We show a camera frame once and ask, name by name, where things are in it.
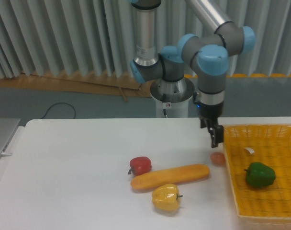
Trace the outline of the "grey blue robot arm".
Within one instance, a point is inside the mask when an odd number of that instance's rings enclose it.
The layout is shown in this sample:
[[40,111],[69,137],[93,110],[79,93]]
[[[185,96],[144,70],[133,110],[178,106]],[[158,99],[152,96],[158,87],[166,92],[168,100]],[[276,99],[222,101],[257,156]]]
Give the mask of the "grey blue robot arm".
[[212,147],[224,140],[218,123],[224,105],[229,58],[252,50],[252,28],[238,27],[210,0],[189,0],[187,5],[212,31],[199,38],[186,34],[176,46],[156,48],[156,11],[159,0],[133,0],[136,12],[136,55],[130,62],[139,83],[151,82],[157,117],[187,117],[188,102],[197,106],[200,127],[211,136]]

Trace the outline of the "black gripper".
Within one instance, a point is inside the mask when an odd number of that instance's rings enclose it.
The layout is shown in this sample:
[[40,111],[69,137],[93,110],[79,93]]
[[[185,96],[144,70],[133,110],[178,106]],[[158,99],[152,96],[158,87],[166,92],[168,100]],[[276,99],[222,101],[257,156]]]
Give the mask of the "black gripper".
[[223,112],[224,102],[215,105],[207,105],[198,102],[198,114],[201,121],[201,128],[212,127],[212,147],[217,147],[224,142],[224,127],[218,124],[218,118]]

